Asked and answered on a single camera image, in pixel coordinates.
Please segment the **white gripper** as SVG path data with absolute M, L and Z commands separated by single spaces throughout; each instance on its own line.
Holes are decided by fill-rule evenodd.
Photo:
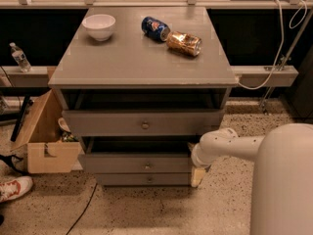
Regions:
M 197 188 L 206 174 L 204 168 L 212 165 L 215 160 L 215 156 L 209 149 L 203 148 L 200 143 L 191 144 L 190 151 L 191 159 L 194 164 L 191 174 L 191 186 Z

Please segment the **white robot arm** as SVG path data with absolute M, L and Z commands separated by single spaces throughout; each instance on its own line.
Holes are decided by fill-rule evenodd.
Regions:
M 312 124 L 285 124 L 249 137 L 223 128 L 207 132 L 190 150 L 194 187 L 219 157 L 254 162 L 250 235 L 313 235 Z

